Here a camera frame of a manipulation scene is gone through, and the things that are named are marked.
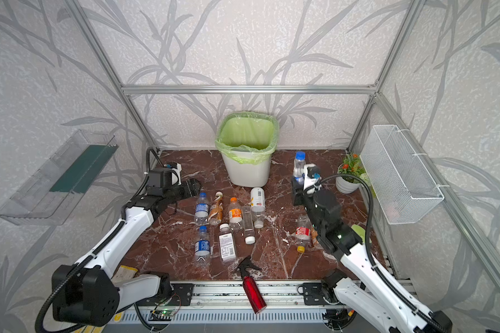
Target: wall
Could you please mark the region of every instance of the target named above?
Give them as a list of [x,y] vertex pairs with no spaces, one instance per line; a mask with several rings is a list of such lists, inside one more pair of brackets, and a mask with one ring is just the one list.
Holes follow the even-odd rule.
[[[422,9],[383,93],[500,253],[500,1],[440,4]],[[422,301],[460,331],[500,331],[499,290],[443,206],[411,225],[377,213]]]
[[0,205],[79,128],[114,133],[119,148],[63,225],[0,218],[0,333],[33,331],[52,272],[112,226],[140,184],[145,150],[64,4],[0,2]]
[[[380,73],[409,1],[80,3],[125,84],[368,85]],[[278,117],[281,148],[346,148],[366,100],[281,94],[134,98],[158,144],[168,149],[214,148],[218,124],[240,110]]]

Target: green trash bag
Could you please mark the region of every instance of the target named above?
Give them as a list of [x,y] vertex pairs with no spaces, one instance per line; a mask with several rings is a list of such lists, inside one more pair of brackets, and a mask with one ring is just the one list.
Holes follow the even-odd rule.
[[[256,112],[237,112],[227,116],[215,140],[217,149],[240,164],[259,164],[271,155],[278,145],[280,126],[273,116]],[[234,152],[250,152],[243,158]]]

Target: trash can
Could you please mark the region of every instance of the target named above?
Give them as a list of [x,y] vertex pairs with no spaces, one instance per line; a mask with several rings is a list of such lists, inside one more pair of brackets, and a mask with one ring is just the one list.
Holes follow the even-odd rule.
[[278,136],[279,124],[272,116],[255,112],[227,116],[217,132],[215,146],[222,154],[231,183],[249,188],[264,186]]

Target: dark green mat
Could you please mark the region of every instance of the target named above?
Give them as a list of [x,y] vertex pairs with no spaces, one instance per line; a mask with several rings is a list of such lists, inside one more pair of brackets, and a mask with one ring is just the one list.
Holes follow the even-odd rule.
[[104,166],[113,156],[117,146],[92,144],[88,146],[65,173],[55,182],[50,192],[85,193]]

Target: marble table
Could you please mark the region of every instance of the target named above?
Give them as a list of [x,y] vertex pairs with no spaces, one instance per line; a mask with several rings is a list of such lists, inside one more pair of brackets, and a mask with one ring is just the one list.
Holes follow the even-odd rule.
[[[296,219],[305,214],[303,206],[291,204],[291,175],[293,172],[293,150],[278,150],[272,156],[270,177],[263,187],[266,198],[265,226],[256,229],[256,242],[247,245],[242,234],[235,235],[238,262],[248,255],[262,270],[252,271],[257,279],[265,280],[314,280],[326,276],[331,270],[340,268],[352,279],[357,279],[335,258],[322,249],[307,248],[304,254],[296,251]],[[306,150],[306,159],[321,169],[322,176],[333,174],[341,163],[344,150]],[[197,178],[202,190],[209,198],[216,191],[224,194],[226,210],[230,197],[236,196],[241,204],[250,201],[250,188],[230,183],[221,154],[216,150],[164,151],[163,162],[178,162],[182,165],[182,179]],[[359,190],[350,195],[341,194],[331,181],[326,185],[337,194],[342,206],[342,217],[349,225],[365,227],[367,211]],[[140,273],[147,271],[166,272],[171,280],[237,280],[237,262],[223,265],[220,260],[219,228],[208,226],[212,244],[212,260],[208,268],[197,268],[193,263],[194,242],[198,227],[193,222],[196,198],[180,201],[175,214],[169,208],[133,244],[121,265],[135,267]],[[376,259],[384,263],[383,255],[374,233],[371,235],[372,251]]]

